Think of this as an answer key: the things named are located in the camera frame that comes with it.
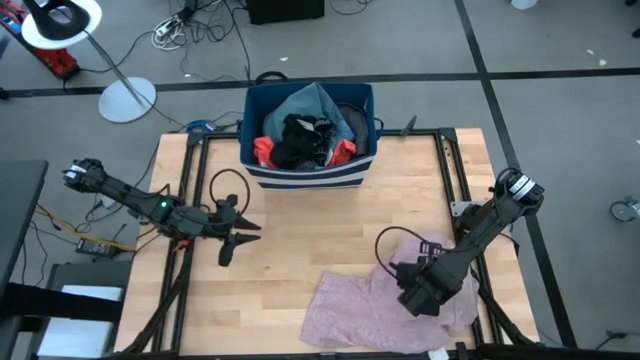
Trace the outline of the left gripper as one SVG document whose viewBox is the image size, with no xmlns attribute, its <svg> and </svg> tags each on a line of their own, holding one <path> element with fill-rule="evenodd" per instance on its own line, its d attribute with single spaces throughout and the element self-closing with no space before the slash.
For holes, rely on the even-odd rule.
<svg viewBox="0 0 640 360">
<path fill-rule="evenodd" d="M 215 210 L 207 211 L 202 209 L 205 220 L 203 230 L 200 237 L 224 239 L 234 227 L 242 230 L 258 231 L 262 227 L 244 218 L 240 212 L 237 212 L 235 206 L 238 203 L 238 196 L 230 194 L 225 199 L 214 201 Z M 235 233 L 233 235 L 234 244 L 240 246 L 249 242 L 260 240 L 259 235 Z"/>
</svg>

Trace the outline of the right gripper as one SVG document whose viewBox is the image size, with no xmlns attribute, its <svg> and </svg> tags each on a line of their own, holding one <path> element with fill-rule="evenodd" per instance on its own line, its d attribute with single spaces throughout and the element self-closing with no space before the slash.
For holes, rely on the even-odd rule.
<svg viewBox="0 0 640 360">
<path fill-rule="evenodd" d="M 438 316 L 440 307 L 462 288 L 463 279 L 439 261 L 397 264 L 399 303 L 414 317 Z"/>
</svg>

